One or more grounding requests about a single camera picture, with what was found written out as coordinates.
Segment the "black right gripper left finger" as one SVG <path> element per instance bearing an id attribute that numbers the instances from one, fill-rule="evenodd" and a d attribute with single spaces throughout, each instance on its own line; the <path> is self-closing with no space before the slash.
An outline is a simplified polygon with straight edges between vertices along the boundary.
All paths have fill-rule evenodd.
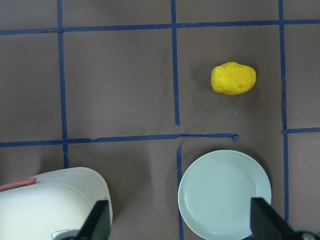
<path id="1" fill-rule="evenodd" d="M 111 220 L 109 201 L 98 200 L 77 234 L 76 239 L 108 240 L 110 232 Z"/>

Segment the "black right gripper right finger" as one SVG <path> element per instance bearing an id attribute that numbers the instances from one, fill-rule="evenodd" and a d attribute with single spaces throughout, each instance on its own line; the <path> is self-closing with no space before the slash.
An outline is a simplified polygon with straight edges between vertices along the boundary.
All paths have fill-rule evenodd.
<path id="1" fill-rule="evenodd" d="M 250 200 L 250 230 L 256 240 L 300 239 L 300 235 L 262 197 Z"/>

